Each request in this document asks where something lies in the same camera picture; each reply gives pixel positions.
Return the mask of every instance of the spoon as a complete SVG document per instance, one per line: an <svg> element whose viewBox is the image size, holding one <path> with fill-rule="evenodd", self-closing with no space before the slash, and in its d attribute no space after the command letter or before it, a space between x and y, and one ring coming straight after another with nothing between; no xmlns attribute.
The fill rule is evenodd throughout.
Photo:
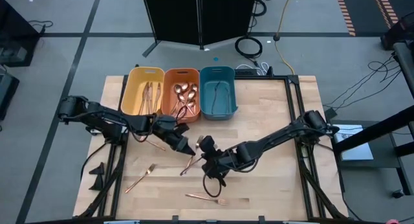
<svg viewBox="0 0 414 224"><path fill-rule="evenodd" d="M190 101L192 101L194 98L195 98L195 96L197 95L197 92L196 91L194 91L194 90L191 90L189 93L188 93L188 95L187 95L187 102L190 102Z"/></svg>
<svg viewBox="0 0 414 224"><path fill-rule="evenodd" d="M194 90L191 90L188 94L187 94L187 99L188 100L193 100L195 98L195 95L197 93Z"/></svg>
<svg viewBox="0 0 414 224"><path fill-rule="evenodd" d="M199 87L197 87L197 85L195 85L195 84L192 84L191 85L191 90L197 92L199 90Z"/></svg>
<svg viewBox="0 0 414 224"><path fill-rule="evenodd" d="M190 113L192 113L192 115L194 115L193 111L191 110L191 108L192 108L193 106L195 106L195 102L194 102L194 100L190 100L187 104L185 104L185 106L187 107L187 110L188 110L188 111L190 111ZM185 112L184 110L185 110L185 109L183 109L183 110L179 113L179 115L178 115L178 117L179 117L179 118L182 118L182 117L186 114L186 112Z"/></svg>
<svg viewBox="0 0 414 224"><path fill-rule="evenodd" d="M185 93L187 90L188 90L188 87L189 87L190 85L188 84L188 82L184 82L182 85L181 85L181 93Z"/></svg>
<svg viewBox="0 0 414 224"><path fill-rule="evenodd" d="M190 100L189 102L187 102L187 104L186 104L186 98L184 98L184 95L182 95L182 94L179 94L178 95L178 98L179 98L179 100L182 102L182 104L184 104L186 107L187 107L187 109L188 109L188 111L190 111L190 113L192 114L192 115L194 115L194 112L191 110L191 108L190 108L190 104L191 103L193 103L192 104L192 106L194 106L194 101L193 100Z"/></svg>
<svg viewBox="0 0 414 224"><path fill-rule="evenodd" d="M174 85L174 92L179 95L182 92L182 87L179 84ZM179 104L180 100L178 99L177 102L175 103L173 109L171 110L171 114L174 114L174 112L177 110L177 106Z"/></svg>

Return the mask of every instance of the wooden tabletop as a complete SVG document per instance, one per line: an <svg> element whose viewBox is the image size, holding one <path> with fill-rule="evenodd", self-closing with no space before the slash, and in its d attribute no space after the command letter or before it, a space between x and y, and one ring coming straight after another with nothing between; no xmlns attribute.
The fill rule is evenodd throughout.
<svg viewBox="0 0 414 224"><path fill-rule="evenodd" d="M100 100L103 106L118 108L122 79L122 76L107 77ZM315 77L300 76L300 87L305 109L318 110L323 115ZM218 147L225 150L246 140L258 140L289 124L290 115L283 81L236 80L235 90L239 109L234 117L228 121L215 122L201 117L197 122L189 124L190 130L185 132L189 144L195 144L199 135L211 135ZM297 116L299 111L293 85L292 92ZM268 150L252 172L230 172L225 178L227 187L223 187L220 195L221 199L226 199L229 203L225 207L185 196L187 193L207 196L202 187L204 173L201 165L204 160L181 177L179 174L186 166L189 156L172 151L155 136L150 136L149 140L167 150L161 151L148 143L138 143L130 136L117 219L171 220L173 215L178 215L181 220L257 220L258 216L265 216L269 221L307 220L293 140ZM103 142L102 136L92 137L89 154ZM322 137L321 143L331 145L328 137ZM100 162L106 164L109 148L107 146L93 156L85 167L74 215L82 213L98 194L97 191L88 190L96 178L95 175L89 175L88 171ZM322 190L338 210L347 216L332 151L315 146L314 157ZM152 163L157 166L151 175L125 194L124 190L143 175ZM211 193L217 191L216 180L207 179L206 185ZM309 190L314 215L318 216L310 185ZM113 187L108 195L106 214L109 214L112 196Z"/></svg>

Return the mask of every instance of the orange striped tape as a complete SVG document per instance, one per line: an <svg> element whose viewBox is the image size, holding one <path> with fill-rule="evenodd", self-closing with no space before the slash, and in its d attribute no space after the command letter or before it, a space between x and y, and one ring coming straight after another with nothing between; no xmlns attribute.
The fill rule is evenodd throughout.
<svg viewBox="0 0 414 224"><path fill-rule="evenodd" d="M387 13L388 17L391 19L391 21L393 22L393 24L398 23L398 17L395 14L395 12L393 10L393 7L389 3L389 1L388 0L381 0L381 3L384 6L384 8L386 9L386 13Z"/></svg>
<svg viewBox="0 0 414 224"><path fill-rule="evenodd" d="M351 36L355 36L355 28L354 28L354 25L352 24L351 17L349 16L348 9L347 9L347 6L345 4L345 1L344 0L338 0L338 4L339 4L339 7L341 9L343 18L345 19L345 24L347 25L348 33Z"/></svg>

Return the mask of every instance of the coiled black cable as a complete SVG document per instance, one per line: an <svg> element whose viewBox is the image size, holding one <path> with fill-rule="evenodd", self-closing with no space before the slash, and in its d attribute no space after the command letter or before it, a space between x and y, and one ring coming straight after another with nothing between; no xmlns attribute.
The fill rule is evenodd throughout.
<svg viewBox="0 0 414 224"><path fill-rule="evenodd" d="M250 39L250 40L252 40L252 41L254 41L254 42L256 42L258 45L259 45L259 51L258 52L256 52L256 53L245 53L245 52L242 52L241 50L240 50L240 48L239 48L239 43L240 43L240 41L242 41L242 40L245 40L245 39ZM256 65L257 67L259 67L259 65L257 64L257 62L255 61L255 58L258 58L258 57L260 57L260 55L262 54L262 52L263 52L263 46L262 46L262 44L260 43L260 41L258 40L258 39L255 39L255 38L253 38L252 36L249 36L249 35L246 35L246 36L243 36L243 37L241 37L241 38L239 38L239 39L237 39L237 41L235 42L235 45L234 45L234 47L235 47L235 50L240 54L240 55L242 55L242 56L244 56L247 60L250 60L254 65Z"/></svg>
<svg viewBox="0 0 414 224"><path fill-rule="evenodd" d="M267 6L266 6L265 2L264 2L264 1L262 1L262 0L255 0L255 2L256 2L256 5L257 5L258 3L259 3L260 5L262 5L262 6L263 6L263 10L262 10L260 13L256 13L256 8L255 8L254 13L252 13L252 15L253 15L254 17L259 17L259 16L263 16L263 15L265 15L265 14L266 14L266 12L267 12Z"/></svg>

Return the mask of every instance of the yellow bin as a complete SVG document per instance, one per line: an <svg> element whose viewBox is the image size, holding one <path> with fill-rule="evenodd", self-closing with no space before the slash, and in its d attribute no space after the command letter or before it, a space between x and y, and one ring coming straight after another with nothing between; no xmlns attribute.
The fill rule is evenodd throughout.
<svg viewBox="0 0 414 224"><path fill-rule="evenodd" d="M161 108L164 71L156 67L136 67L129 73L121 110L128 115L146 115Z"/></svg>

